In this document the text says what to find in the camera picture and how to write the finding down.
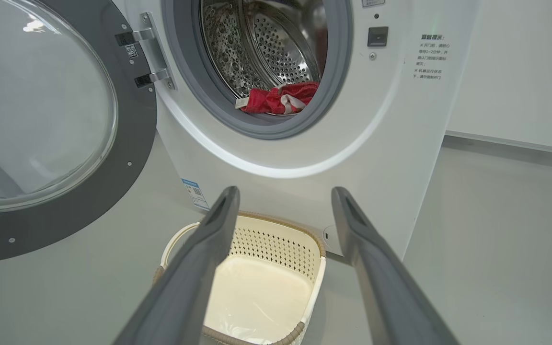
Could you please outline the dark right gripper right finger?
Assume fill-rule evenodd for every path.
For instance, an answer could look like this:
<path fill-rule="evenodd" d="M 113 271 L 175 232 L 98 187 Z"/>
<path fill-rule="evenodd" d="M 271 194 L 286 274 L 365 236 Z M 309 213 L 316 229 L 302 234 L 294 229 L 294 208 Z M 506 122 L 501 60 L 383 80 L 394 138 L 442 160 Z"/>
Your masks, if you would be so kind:
<path fill-rule="evenodd" d="M 460 345 L 346 188 L 331 191 L 340 248 L 356 272 L 373 345 Z"/>

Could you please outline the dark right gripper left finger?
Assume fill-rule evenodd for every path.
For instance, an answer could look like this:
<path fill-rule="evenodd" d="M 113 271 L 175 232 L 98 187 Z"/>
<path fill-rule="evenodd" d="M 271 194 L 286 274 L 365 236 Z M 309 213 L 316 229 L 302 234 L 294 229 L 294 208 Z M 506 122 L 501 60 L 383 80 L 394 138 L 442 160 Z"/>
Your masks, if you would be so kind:
<path fill-rule="evenodd" d="M 240 192 L 224 188 L 113 345 L 198 345 L 216 268 L 230 251 Z"/>

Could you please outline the red garment with white trim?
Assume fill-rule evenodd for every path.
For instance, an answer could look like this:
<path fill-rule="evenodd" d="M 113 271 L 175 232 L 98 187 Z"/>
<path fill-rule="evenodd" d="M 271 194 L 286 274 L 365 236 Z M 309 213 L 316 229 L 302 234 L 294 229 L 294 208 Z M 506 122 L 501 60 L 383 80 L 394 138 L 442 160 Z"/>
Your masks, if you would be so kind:
<path fill-rule="evenodd" d="M 252 88 L 248 97 L 236 100 L 235 108 L 248 114 L 294 115 L 312 101 L 319 85 L 316 81 L 305 81 L 278 85 L 271 90 Z"/>

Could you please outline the cream perforated laundry basket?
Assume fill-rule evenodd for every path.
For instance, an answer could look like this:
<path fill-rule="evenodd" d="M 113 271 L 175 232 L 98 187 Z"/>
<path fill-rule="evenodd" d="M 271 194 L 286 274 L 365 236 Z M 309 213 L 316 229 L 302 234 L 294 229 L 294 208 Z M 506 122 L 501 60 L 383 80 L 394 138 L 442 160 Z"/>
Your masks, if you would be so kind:
<path fill-rule="evenodd" d="M 301 345 L 325 270 L 324 242 L 313 230 L 240 212 L 199 345 Z"/>

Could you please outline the white front-load washing machine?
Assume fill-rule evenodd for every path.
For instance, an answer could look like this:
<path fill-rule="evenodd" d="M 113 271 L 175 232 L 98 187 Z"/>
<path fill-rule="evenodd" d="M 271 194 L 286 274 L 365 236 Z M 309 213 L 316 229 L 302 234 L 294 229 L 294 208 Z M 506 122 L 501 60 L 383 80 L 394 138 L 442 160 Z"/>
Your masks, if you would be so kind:
<path fill-rule="evenodd" d="M 480 0 L 386 0 L 353 7 L 353 43 L 343 87 L 328 114 L 282 140 L 210 139 L 178 106 L 186 84 L 163 24 L 163 0 L 115 0 L 139 29 L 151 12 L 175 90 L 155 83 L 156 130 L 181 179 L 199 185 L 208 205 L 236 186 L 240 209 L 326 234 L 340 253 L 331 190 L 346 188 L 399 257 L 416 223 L 470 50 Z M 369 48 L 368 28 L 389 27 L 387 46 Z"/>

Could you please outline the metal door hinge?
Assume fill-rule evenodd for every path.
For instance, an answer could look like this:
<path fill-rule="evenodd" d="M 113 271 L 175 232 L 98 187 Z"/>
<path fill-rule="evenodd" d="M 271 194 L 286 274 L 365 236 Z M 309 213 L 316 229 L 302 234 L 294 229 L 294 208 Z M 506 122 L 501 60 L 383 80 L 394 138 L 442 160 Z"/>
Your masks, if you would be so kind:
<path fill-rule="evenodd" d="M 134 79 L 138 88 L 151 88 L 158 81 L 169 90 L 175 90 L 172 68 L 166 59 L 164 48 L 161 45 L 160 35 L 156 29 L 153 15 L 149 11 L 140 14 L 139 29 L 126 30 L 115 35 L 118 46 L 127 50 L 130 62 L 139 57 L 139 49 L 142 48 L 151 72 Z"/>

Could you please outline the black door latch socket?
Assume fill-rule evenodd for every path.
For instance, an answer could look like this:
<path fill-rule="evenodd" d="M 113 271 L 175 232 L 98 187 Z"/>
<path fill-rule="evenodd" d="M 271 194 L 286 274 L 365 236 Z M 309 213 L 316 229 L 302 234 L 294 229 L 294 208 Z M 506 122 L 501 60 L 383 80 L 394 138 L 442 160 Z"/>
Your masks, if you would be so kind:
<path fill-rule="evenodd" d="M 382 48 L 387 46 L 389 36 L 389 27 L 370 27 L 368 28 L 367 46 L 369 48 Z"/>

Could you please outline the stainless steel washer drum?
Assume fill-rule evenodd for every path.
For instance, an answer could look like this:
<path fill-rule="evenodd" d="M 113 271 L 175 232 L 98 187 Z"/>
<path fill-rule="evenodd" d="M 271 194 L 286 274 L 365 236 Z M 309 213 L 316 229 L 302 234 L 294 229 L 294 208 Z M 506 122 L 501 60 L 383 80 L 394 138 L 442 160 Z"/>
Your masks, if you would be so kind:
<path fill-rule="evenodd" d="M 323 0 L 199 0 L 199 19 L 209 59 L 235 103 L 252 88 L 321 82 L 328 54 Z"/>

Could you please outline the blue energy label sticker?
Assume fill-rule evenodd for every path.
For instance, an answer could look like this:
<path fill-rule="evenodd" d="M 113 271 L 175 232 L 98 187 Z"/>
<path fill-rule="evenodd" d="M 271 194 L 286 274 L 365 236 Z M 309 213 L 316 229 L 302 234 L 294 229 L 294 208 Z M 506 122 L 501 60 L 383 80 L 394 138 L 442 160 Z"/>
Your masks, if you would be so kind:
<path fill-rule="evenodd" d="M 210 206 L 208 205 L 208 202 L 206 201 L 199 185 L 186 179 L 181 180 L 190 195 L 193 205 L 202 210 L 210 210 Z"/>

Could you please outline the white partition panel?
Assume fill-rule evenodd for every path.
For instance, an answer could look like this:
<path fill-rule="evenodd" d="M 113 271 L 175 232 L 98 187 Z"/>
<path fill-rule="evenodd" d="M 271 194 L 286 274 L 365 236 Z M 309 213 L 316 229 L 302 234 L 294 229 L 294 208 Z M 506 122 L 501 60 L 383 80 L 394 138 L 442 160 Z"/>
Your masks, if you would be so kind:
<path fill-rule="evenodd" d="M 552 0 L 480 0 L 447 135 L 552 152 Z"/>

